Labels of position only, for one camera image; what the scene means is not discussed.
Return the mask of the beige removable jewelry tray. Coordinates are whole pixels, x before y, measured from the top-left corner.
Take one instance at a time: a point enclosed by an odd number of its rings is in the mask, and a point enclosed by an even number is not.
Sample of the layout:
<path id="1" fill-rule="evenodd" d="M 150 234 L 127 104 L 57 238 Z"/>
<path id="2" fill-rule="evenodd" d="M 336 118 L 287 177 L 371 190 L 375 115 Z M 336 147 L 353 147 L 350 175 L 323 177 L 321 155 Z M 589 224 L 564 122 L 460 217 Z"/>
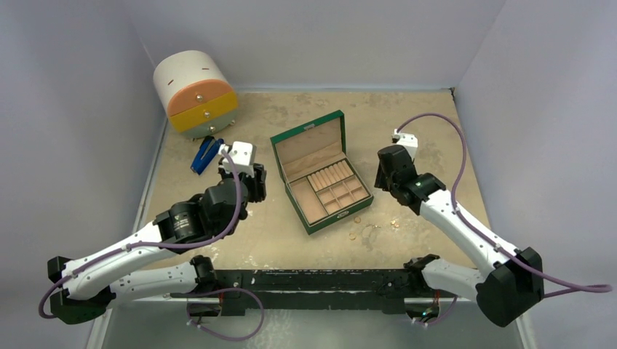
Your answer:
<path id="1" fill-rule="evenodd" d="M 369 197 L 365 185 L 346 159 L 309 174 L 307 179 L 318 202 L 328 214 L 334 214 Z"/>

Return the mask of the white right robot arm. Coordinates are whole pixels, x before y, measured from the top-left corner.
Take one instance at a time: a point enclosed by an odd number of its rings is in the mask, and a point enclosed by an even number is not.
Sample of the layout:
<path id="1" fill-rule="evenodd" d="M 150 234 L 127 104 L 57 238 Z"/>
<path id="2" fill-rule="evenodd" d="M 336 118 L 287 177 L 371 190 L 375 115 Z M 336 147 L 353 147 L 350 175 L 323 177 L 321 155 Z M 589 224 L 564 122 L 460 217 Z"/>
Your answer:
<path id="1" fill-rule="evenodd" d="M 535 272 L 543 263 L 537 251 L 517 248 L 473 217 L 466 225 L 460 218 L 465 209 L 434 175 L 417 173 L 403 146 L 379 150 L 378 159 L 375 186 L 439 228 L 474 264 L 467 268 L 431 257 L 408 277 L 414 294 L 425 296 L 439 289 L 471 300 L 500 327 L 542 301 L 544 281 Z"/>

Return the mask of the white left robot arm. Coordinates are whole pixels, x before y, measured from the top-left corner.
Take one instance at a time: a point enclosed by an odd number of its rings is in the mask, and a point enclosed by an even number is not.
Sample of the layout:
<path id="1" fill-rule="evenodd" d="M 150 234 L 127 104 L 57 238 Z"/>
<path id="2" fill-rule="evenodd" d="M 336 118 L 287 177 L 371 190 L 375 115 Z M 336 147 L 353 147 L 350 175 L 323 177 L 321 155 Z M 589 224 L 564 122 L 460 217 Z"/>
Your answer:
<path id="1" fill-rule="evenodd" d="M 147 265 L 233 234 L 247 218 L 247 205 L 266 197 L 264 165 L 253 164 L 252 170 L 235 177 L 220 169 L 217 185 L 172 205 L 128 238 L 87 257 L 49 260 L 54 286 L 39 304 L 40 316 L 81 324 L 137 299 L 190 293 L 209 297 L 217 287 L 209 258 L 152 270 Z"/>

